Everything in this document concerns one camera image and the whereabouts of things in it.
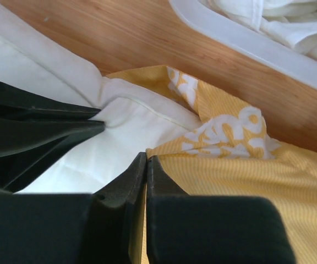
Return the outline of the translucent plastic bin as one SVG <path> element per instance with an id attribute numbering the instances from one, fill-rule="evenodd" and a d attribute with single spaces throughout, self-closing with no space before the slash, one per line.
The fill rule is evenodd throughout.
<path id="1" fill-rule="evenodd" d="M 169 4 L 193 30 L 317 89 L 317 61 L 214 12 L 200 1 L 169 1 Z"/>

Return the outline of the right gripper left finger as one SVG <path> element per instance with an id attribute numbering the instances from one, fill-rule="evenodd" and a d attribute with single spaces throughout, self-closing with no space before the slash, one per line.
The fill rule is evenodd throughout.
<path id="1" fill-rule="evenodd" d="M 0 189 L 0 263 L 140 263 L 146 155 L 93 194 Z"/>

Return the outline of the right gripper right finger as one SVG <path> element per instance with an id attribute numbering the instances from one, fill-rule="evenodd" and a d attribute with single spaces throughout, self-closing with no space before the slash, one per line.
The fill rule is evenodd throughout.
<path id="1" fill-rule="evenodd" d="M 157 157 L 147 167 L 150 263 L 295 263 L 282 218 L 256 196 L 187 194 Z"/>

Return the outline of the white pillow with bear print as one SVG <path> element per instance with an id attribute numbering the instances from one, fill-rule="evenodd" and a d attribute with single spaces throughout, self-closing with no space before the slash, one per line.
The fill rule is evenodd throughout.
<path id="1" fill-rule="evenodd" d="M 200 126 L 176 102 L 102 76 L 0 4 L 0 193 L 95 193 L 139 153 Z"/>

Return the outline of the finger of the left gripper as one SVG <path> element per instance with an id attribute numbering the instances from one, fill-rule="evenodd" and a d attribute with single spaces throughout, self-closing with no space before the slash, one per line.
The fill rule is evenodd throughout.
<path id="1" fill-rule="evenodd" d="M 9 120 L 88 120 L 97 108 L 55 101 L 0 82 L 0 118 Z"/>
<path id="2" fill-rule="evenodd" d="M 0 193 L 25 188 L 69 150 L 104 129 L 101 121 L 0 118 Z"/>

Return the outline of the white printed cloth in bin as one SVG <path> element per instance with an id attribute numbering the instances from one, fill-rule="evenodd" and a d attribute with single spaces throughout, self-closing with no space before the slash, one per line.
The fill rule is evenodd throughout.
<path id="1" fill-rule="evenodd" d="M 317 1 L 203 1 L 203 5 L 317 61 Z"/>

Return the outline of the yellow pillowcase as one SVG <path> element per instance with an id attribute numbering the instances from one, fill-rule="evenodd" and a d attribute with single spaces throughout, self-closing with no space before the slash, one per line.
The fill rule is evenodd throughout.
<path id="1" fill-rule="evenodd" d="M 252 195 L 279 210 L 298 263 L 317 263 L 317 153 L 269 137 L 261 110 L 168 66 L 110 74 L 176 101 L 201 126 L 147 150 L 189 194 Z"/>

